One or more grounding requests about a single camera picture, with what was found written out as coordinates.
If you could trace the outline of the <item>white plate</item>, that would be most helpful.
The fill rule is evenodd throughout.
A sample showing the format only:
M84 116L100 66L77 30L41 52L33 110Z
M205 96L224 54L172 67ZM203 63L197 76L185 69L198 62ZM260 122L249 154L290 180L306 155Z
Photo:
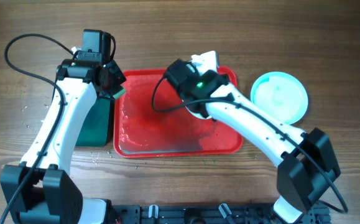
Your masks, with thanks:
M199 112L192 111L190 106L186 106L186 109L187 109L188 112L190 112L194 117L196 117L198 119L206 120L206 119L211 119L212 118L210 115L204 116Z
M308 109L308 94L302 83L285 72L268 72L252 85L251 101L275 119L293 124Z

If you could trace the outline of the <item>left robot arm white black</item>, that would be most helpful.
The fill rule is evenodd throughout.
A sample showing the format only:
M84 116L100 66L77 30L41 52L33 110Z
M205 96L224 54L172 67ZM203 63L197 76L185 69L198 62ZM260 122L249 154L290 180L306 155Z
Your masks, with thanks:
M84 197L70 178L81 127L95 102L124 93L123 72L114 60L66 59L57 68L55 93L44 123L17 166L4 166L0 183L7 200L0 222L104 223L110 202Z

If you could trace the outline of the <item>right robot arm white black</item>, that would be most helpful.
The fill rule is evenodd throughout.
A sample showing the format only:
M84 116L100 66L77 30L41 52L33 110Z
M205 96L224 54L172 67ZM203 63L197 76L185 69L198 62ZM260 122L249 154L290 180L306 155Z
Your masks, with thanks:
M327 134L315 128L306 133L293 123L306 111L303 85L284 72L269 72L252 86L248 100L227 78L214 70L191 72L178 86L187 108L237 131L258 147L277 168L279 199L274 213L294 223L332 188L341 171Z

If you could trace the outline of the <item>green sponge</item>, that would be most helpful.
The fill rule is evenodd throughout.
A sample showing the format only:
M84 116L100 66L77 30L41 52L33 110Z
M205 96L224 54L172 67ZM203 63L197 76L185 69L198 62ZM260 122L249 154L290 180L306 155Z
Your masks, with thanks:
M126 89L123 86L119 86L117 89L108 93L110 100L116 100L125 94Z

